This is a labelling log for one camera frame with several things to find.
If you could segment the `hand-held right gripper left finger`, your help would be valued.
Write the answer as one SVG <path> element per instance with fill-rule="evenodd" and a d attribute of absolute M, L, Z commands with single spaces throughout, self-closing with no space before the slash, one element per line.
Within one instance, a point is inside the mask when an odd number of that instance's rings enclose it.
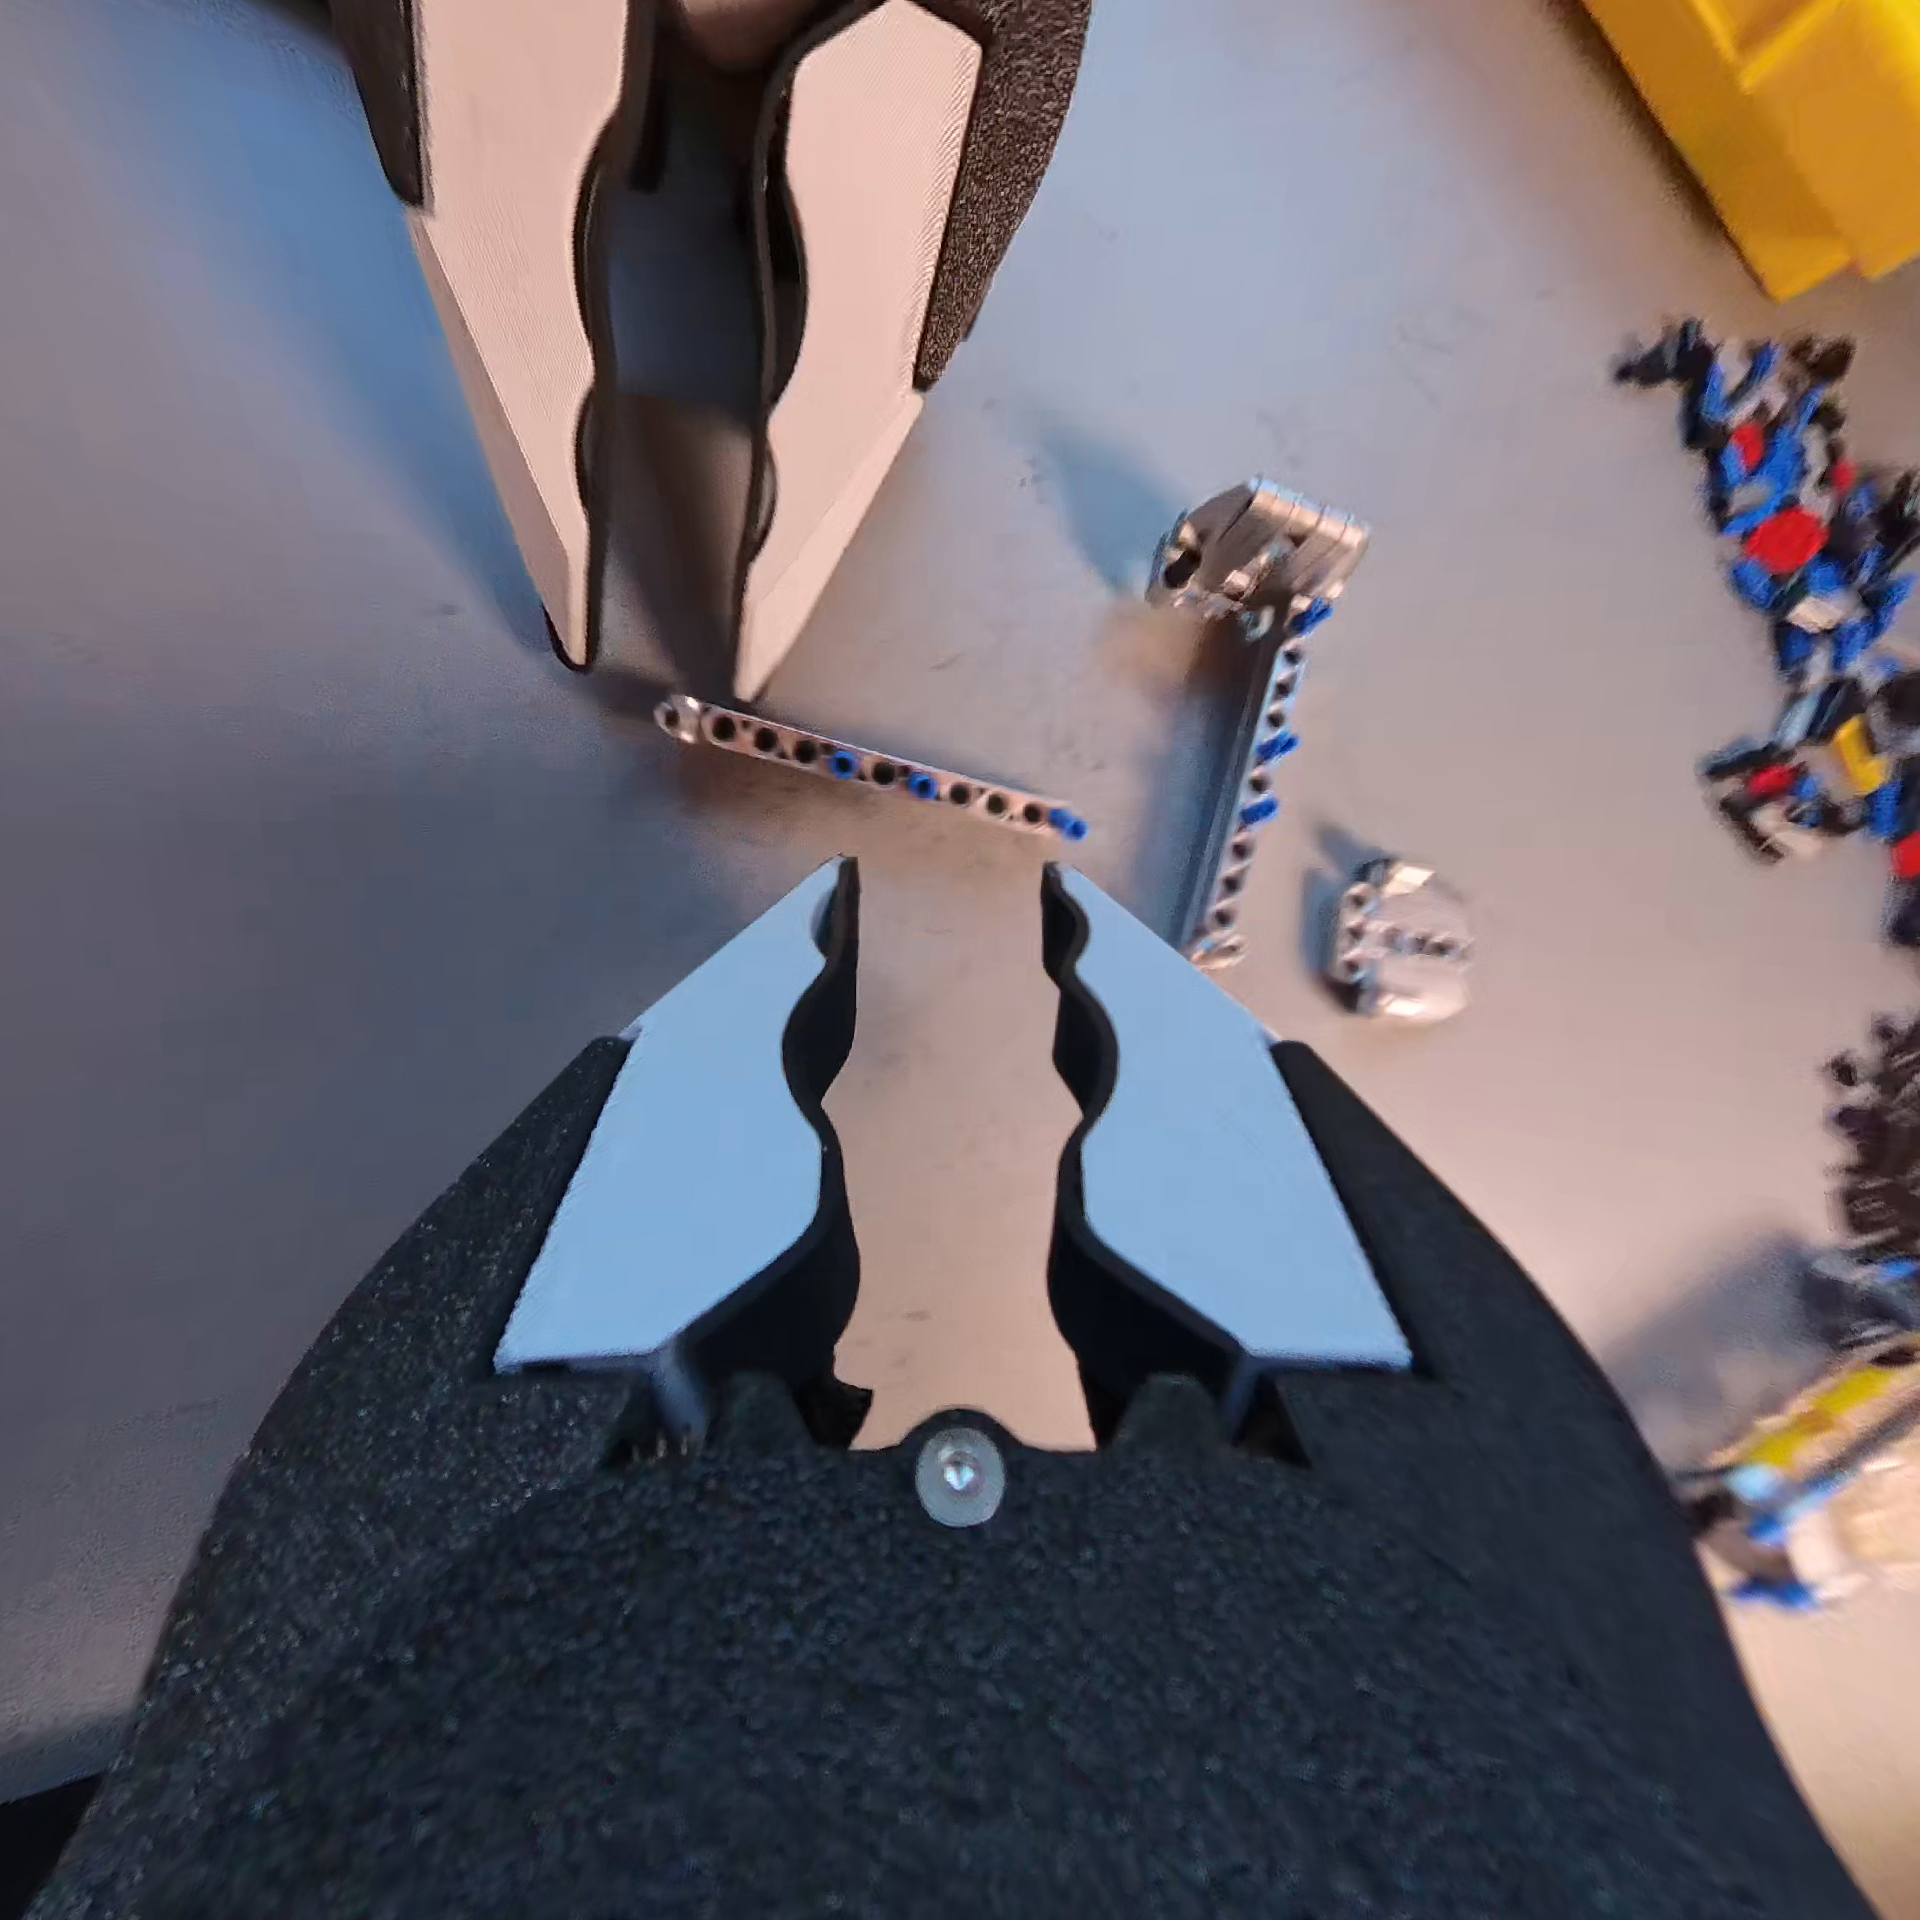
<path fill-rule="evenodd" d="M 834 1373 L 859 1253 L 826 1095 L 858 1025 L 859 875 L 832 857 L 621 1034 L 494 1350 L 500 1378 L 639 1385 L 696 1445 L 735 1376 L 781 1381 L 826 1445 L 872 1392 Z"/>

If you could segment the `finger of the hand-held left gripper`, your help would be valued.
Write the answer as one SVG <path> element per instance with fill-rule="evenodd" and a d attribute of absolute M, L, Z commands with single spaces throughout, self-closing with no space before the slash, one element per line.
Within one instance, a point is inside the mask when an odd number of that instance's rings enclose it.
<path fill-rule="evenodd" d="M 602 639 L 589 442 L 611 392 L 602 213 L 642 147 L 656 6 L 421 3 L 407 215 L 494 493 L 577 674 Z"/>
<path fill-rule="evenodd" d="M 766 418 L 772 521 L 748 565 L 734 690 L 791 654 L 922 412 L 919 343 L 966 142 L 982 46 L 890 3 L 805 50 L 781 182 L 805 314 Z"/>

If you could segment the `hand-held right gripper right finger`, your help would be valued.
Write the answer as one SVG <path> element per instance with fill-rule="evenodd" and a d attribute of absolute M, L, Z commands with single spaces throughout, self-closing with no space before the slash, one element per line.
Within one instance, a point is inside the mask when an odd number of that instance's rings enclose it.
<path fill-rule="evenodd" d="M 1241 1438 L 1283 1376 L 1412 1376 L 1278 1036 L 1064 863 L 1042 869 L 1041 939 L 1077 1108 L 1045 1290 L 1095 1435 L 1154 1378 L 1195 1381 Z"/>

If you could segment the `silver curved toy panel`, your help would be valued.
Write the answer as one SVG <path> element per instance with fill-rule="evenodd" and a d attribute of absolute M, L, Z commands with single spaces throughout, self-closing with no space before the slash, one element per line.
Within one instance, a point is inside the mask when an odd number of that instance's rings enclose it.
<path fill-rule="evenodd" d="M 1474 925 L 1453 882 L 1407 857 L 1358 863 L 1332 904 L 1322 977 L 1358 1018 L 1456 1020 L 1471 1003 Z"/>

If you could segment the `long grey beam panel assembly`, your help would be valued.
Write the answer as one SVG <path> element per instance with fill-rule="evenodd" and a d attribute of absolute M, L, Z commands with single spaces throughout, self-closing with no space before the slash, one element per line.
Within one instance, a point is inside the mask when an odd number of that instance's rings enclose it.
<path fill-rule="evenodd" d="M 1246 880 L 1298 748 L 1294 709 L 1309 638 L 1332 614 L 1367 546 L 1362 521 L 1263 475 L 1215 493 L 1158 543 L 1147 605 L 1232 638 L 1238 677 L 1173 939 L 1199 971 L 1227 971 L 1246 951 Z"/>

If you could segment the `grey desk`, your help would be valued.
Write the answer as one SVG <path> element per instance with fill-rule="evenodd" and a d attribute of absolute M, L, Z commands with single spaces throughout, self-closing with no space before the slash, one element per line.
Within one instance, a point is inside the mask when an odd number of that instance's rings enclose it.
<path fill-rule="evenodd" d="M 577 679 L 297 16 L 4 6 L 4 1796 L 40 1916 L 1915 1916 L 1915 1601 L 1726 1620 L 1659 1466 L 1792 1359 L 1859 852 L 1604 360 L 1760 302 L 1571 6 L 1097 6 L 1064 145 L 768 707 L 1049 789 L 1174 946 L 1258 475 L 1371 527 L 1246 951 L 1412 1376 L 1102 1443 L 1045 1290 L 1045 847 Z M 1329 989 L 1393 854 L 1471 1003 Z M 872 1392 L 696 1445 L 494 1350 L 620 1034 L 832 857 Z"/>

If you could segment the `pile of black toy pieces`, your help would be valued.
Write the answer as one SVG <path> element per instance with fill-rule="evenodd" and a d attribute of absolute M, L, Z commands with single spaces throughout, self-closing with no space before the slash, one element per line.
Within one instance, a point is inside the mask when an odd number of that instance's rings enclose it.
<path fill-rule="evenodd" d="M 1829 1127 L 1840 1159 L 1833 1210 L 1849 1241 L 1872 1258 L 1917 1256 L 1917 1015 L 1880 1015 L 1863 1049 L 1823 1069 Z"/>

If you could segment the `yellow printed toy box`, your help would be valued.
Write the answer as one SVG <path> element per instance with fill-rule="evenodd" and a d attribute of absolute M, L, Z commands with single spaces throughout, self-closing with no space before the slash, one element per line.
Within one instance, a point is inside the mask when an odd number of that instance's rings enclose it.
<path fill-rule="evenodd" d="M 1583 11 L 1766 298 L 1915 260 L 1915 3 Z"/>

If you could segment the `pile of colourful toy pieces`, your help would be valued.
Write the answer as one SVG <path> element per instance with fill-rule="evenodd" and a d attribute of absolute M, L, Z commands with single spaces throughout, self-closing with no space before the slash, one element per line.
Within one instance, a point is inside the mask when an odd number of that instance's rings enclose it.
<path fill-rule="evenodd" d="M 1843 394 L 1849 332 L 1737 337 L 1679 318 L 1611 361 L 1667 392 L 1699 468 L 1735 599 L 1763 625 L 1778 711 L 1698 769 L 1701 795 L 1763 866 L 1860 840 L 1882 852 L 1882 939 L 1917 949 L 1917 473 L 1865 464 Z"/>

